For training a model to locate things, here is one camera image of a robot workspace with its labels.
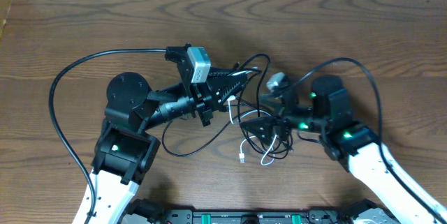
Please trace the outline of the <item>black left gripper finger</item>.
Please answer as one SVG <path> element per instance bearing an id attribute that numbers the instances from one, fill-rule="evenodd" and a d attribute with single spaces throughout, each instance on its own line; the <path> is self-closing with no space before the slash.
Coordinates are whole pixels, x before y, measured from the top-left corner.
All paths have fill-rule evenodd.
<path id="1" fill-rule="evenodd" d="M 236 77 L 241 75 L 248 75 L 253 73 L 255 70 L 253 68 L 245 69 L 226 69 L 226 68 L 214 68 L 211 67 L 208 73 L 209 79 L 223 78 L 223 77 Z"/>
<path id="2" fill-rule="evenodd" d="M 209 89 L 214 110 L 226 111 L 224 103 L 230 96 L 235 96 L 245 87 L 247 79 L 213 79 Z"/>

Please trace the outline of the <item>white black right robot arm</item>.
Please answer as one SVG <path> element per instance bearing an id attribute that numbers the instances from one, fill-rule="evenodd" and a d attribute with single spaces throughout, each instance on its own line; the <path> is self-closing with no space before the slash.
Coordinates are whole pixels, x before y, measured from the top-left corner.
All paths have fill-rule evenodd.
<path id="1" fill-rule="evenodd" d="M 267 83 L 265 102 L 274 112 L 241 122 L 262 141 L 289 138 L 292 130 L 317 133 L 331 160 L 366 185 L 400 223 L 445 223 L 446 207 L 434 199 L 394 159 L 378 133 L 353 117 L 349 95 L 335 75 L 316 78 L 312 106 L 302 107 L 284 73 Z"/>

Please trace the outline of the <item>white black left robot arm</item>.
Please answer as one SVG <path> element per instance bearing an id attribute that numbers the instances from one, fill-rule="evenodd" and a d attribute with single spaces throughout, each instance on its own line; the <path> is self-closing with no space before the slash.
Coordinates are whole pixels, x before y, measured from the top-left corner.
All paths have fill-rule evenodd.
<path id="1" fill-rule="evenodd" d="M 91 183 L 74 223 L 118 223 L 161 144 L 147 131 L 186 114 L 208 126 L 214 112 L 226 112 L 226 101 L 243 90 L 254 72 L 239 66 L 215 68 L 202 47 L 167 47 L 161 53 L 177 65 L 180 83 L 153 90 L 134 72 L 110 81 L 89 173 Z"/>

